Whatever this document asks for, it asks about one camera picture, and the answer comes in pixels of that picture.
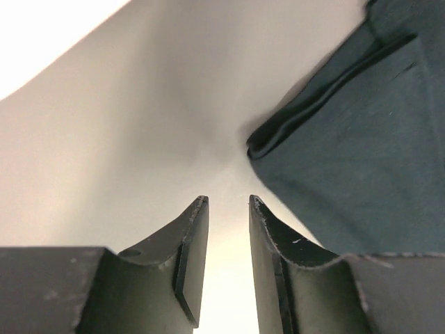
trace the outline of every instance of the folded cloth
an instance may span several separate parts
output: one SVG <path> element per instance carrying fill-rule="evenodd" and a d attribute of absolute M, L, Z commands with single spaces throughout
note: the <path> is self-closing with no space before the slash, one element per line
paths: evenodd
<path fill-rule="evenodd" d="M 251 135 L 248 155 L 263 183 L 336 253 L 445 251 L 439 79 L 428 70 L 425 34 L 398 29 L 385 3 L 396 10 L 411 1 L 372 1 L 367 21 Z M 410 10 L 394 14 L 400 25 Z"/>

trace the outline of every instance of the table surface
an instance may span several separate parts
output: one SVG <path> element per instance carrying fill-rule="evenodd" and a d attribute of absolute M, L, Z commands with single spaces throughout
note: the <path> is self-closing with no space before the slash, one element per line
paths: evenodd
<path fill-rule="evenodd" d="M 258 333 L 248 196 L 310 234 L 255 177 L 245 140 L 362 21 L 363 1 L 7 2 L 0 244 L 120 251 L 207 195 L 196 333 Z"/>

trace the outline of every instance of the bright white corner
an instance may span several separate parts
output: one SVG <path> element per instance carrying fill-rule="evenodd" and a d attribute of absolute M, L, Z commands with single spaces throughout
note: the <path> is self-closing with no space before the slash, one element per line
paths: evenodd
<path fill-rule="evenodd" d="M 0 100 L 22 87 L 127 2 L 0 1 Z"/>

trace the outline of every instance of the dark green fabric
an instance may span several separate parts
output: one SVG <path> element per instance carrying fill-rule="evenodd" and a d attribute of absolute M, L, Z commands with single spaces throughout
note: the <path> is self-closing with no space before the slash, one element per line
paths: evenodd
<path fill-rule="evenodd" d="M 445 251 L 445 1 L 420 2 L 372 1 L 248 140 L 259 178 L 336 253 Z"/>

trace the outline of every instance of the dark cloth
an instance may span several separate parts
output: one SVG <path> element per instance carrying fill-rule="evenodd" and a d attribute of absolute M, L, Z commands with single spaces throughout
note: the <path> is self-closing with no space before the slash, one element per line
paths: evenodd
<path fill-rule="evenodd" d="M 445 251 L 445 1 L 367 10 L 248 156 L 331 251 Z"/>

